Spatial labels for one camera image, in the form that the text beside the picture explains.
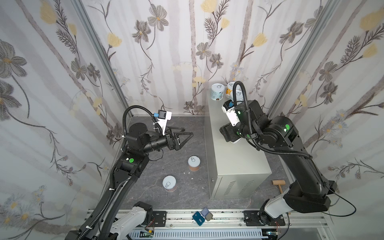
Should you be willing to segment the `light blue labelled can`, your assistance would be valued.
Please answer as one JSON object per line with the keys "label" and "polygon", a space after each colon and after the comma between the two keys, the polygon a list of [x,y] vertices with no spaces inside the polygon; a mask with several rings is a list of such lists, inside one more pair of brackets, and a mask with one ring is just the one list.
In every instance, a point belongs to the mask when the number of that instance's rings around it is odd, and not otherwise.
{"label": "light blue labelled can", "polygon": [[221,101],[223,99],[226,87],[222,84],[213,84],[211,86],[211,99],[214,101]]}

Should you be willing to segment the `small blue grey device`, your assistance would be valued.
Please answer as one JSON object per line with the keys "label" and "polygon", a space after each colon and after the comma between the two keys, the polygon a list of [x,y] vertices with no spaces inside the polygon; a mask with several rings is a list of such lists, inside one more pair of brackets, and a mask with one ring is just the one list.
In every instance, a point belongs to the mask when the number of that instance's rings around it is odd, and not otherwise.
{"label": "small blue grey device", "polygon": [[211,221],[214,216],[208,208],[203,208],[200,212],[195,212],[192,218],[198,226],[202,226],[205,222]]}

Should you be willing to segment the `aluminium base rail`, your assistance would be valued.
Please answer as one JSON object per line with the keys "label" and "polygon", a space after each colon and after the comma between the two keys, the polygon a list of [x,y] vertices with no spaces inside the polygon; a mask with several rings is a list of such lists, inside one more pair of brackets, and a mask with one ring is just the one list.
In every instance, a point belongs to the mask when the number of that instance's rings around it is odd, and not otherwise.
{"label": "aluminium base rail", "polygon": [[[131,210],[120,210],[117,218]],[[214,218],[202,226],[193,220],[197,210],[159,210],[153,221],[137,226],[123,240],[333,240],[321,214],[283,214],[269,225],[257,223],[258,210],[211,210]]]}

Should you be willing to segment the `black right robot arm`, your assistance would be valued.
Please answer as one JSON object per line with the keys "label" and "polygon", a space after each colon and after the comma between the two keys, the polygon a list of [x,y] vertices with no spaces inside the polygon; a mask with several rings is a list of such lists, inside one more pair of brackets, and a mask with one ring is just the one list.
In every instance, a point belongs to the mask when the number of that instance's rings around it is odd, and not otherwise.
{"label": "black right robot arm", "polygon": [[220,128],[226,142],[245,139],[258,151],[278,155],[294,175],[295,181],[287,191],[262,206],[264,213],[276,216],[290,211],[317,213],[329,209],[329,195],[337,184],[320,173],[289,118],[269,120],[256,100],[237,105],[228,100],[222,110],[230,120]]}

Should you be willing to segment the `brown labelled can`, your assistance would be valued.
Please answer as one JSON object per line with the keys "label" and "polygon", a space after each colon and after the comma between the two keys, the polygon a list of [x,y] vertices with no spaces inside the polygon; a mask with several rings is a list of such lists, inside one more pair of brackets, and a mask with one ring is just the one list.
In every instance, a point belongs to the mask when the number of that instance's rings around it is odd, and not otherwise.
{"label": "brown labelled can", "polygon": [[189,157],[188,165],[189,165],[190,171],[192,171],[192,172],[198,171],[200,168],[200,164],[201,164],[201,160],[199,157],[197,157],[197,156]]}

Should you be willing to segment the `small wooden mallet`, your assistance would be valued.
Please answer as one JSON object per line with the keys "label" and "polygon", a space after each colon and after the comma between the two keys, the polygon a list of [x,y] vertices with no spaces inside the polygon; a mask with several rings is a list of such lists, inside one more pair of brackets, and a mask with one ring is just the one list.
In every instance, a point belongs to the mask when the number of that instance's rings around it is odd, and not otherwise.
{"label": "small wooden mallet", "polygon": [[279,191],[280,191],[280,194],[282,194],[282,193],[283,193],[283,188],[282,188],[282,186],[285,186],[285,185],[286,185],[286,181],[284,181],[284,180],[272,180],[272,184],[273,184],[274,186],[277,186],[278,189],[279,189]]}

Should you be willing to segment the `pink labelled can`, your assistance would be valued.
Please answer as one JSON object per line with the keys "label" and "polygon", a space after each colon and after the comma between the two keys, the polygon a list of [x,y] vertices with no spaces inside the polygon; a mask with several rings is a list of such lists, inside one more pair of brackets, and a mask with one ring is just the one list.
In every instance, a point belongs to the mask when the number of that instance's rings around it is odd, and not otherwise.
{"label": "pink labelled can", "polygon": [[177,188],[177,180],[172,175],[164,177],[162,184],[163,188],[169,193],[174,192]]}

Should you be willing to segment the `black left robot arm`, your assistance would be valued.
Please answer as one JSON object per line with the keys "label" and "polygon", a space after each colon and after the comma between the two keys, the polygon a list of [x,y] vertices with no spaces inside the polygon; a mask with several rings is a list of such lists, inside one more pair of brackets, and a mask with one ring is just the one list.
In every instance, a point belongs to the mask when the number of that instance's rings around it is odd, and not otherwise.
{"label": "black left robot arm", "polygon": [[109,187],[101,200],[79,230],[70,231],[67,240],[122,240],[137,226],[147,226],[153,221],[153,207],[138,202],[121,218],[117,214],[128,192],[142,175],[150,162],[153,151],[180,150],[192,137],[184,128],[169,127],[165,134],[149,131],[146,124],[130,126],[126,145],[112,167]]}

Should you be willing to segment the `grey metal cabinet counter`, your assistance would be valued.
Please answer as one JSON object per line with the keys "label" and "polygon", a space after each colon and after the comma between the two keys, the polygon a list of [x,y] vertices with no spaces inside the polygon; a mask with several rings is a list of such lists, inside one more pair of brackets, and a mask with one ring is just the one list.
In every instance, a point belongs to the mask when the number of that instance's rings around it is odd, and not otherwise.
{"label": "grey metal cabinet counter", "polygon": [[220,133],[220,127],[230,122],[221,109],[224,100],[212,100],[210,90],[206,96],[204,132],[210,197],[248,198],[272,174],[266,155],[244,139],[235,144],[226,142]]}

